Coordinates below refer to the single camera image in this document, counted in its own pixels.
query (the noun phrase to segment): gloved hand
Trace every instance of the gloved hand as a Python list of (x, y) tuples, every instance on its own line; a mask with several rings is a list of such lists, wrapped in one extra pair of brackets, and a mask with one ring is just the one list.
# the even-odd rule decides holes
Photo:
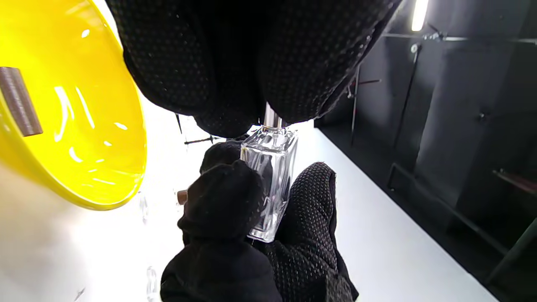
[[(240, 142), (215, 144), (206, 151), (200, 168), (200, 178), (204, 178), (222, 164), (243, 164), (237, 161), (239, 156)], [(229, 193), (207, 191), (207, 194), (213, 196), (214, 200), (228, 200), (226, 196), (231, 192), (245, 190), (239, 187), (227, 189), (230, 190)], [(188, 190), (186, 216), (190, 212), (188, 204), (192, 201), (191, 190), (192, 186)], [(243, 202), (237, 198), (232, 201), (236, 203), (234, 208), (243, 207)], [(210, 204), (203, 205), (203, 208), (211, 207)], [(257, 208), (252, 213), (258, 214), (259, 210), (260, 208)], [(258, 219), (258, 215), (252, 217), (254, 218), (248, 222)], [(246, 235), (251, 226), (245, 226), (241, 234)], [(349, 279), (345, 262), (336, 247), (335, 228), (335, 173), (324, 163), (314, 163), (298, 176), (291, 188), (287, 211), (282, 218), (276, 240), (268, 244), (258, 241), (252, 243), (258, 251), (266, 255), (272, 267), (275, 286), (283, 301), (354, 301), (357, 298), (358, 292)], [(186, 235), (185, 245), (190, 240), (190, 235)], [(255, 266), (251, 265), (248, 269), (255, 269)]]
[(106, 0), (142, 93), (227, 138), (331, 110), (401, 1)]
[(269, 260), (244, 241), (259, 219), (260, 177), (242, 161), (205, 171), (178, 222), (185, 248), (166, 266), (164, 302), (278, 302)]

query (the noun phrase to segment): black glove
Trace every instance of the black glove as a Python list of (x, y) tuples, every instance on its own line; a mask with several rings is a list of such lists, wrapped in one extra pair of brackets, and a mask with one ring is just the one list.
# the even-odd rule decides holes
[(269, 260), (244, 241), (262, 207), (260, 177), (242, 161), (205, 171), (178, 226), (185, 248), (166, 266), (164, 302), (278, 302)]
[[(219, 164), (237, 164), (240, 162), (236, 161), (239, 155), (238, 141), (215, 144), (205, 153), (200, 168), (201, 178), (211, 172), (213, 167), (219, 167)], [(190, 190), (188, 194), (187, 205), (191, 201)], [(222, 193), (215, 191), (212, 196), (218, 200)], [(275, 285), (283, 301), (356, 300), (358, 292), (350, 281), (345, 262), (337, 250), (335, 229), (335, 173), (324, 163), (314, 163), (298, 176), (291, 188), (287, 211), (276, 240), (268, 244), (258, 241), (253, 243), (272, 265)]]
[(288, 123), (332, 109), (401, 0), (106, 0), (153, 103), (237, 137), (268, 101)]

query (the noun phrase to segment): yellow plastic bowl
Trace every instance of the yellow plastic bowl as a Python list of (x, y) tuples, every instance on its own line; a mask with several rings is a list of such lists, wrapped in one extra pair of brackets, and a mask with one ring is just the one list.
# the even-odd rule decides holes
[(0, 67), (20, 70), (43, 133), (23, 137), (0, 93), (0, 164), (82, 207), (128, 202), (147, 151), (121, 52), (91, 2), (4, 1)]

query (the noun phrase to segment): perfume bottle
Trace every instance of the perfume bottle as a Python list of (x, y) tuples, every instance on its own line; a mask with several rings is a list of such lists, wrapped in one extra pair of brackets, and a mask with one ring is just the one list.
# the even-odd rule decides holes
[(260, 129), (241, 145), (241, 160), (261, 175), (263, 182), (263, 209), (259, 223), (248, 237), (272, 242), (289, 201), (293, 164), (296, 153), (296, 131), (267, 103)]

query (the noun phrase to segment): light fixture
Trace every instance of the light fixture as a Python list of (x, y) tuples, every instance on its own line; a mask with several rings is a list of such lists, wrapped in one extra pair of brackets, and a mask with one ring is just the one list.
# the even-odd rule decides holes
[(414, 16), (412, 17), (412, 30), (419, 32), (423, 28), (425, 22), (425, 14), (427, 13), (427, 6), (429, 0), (416, 0), (416, 6), (414, 7)]

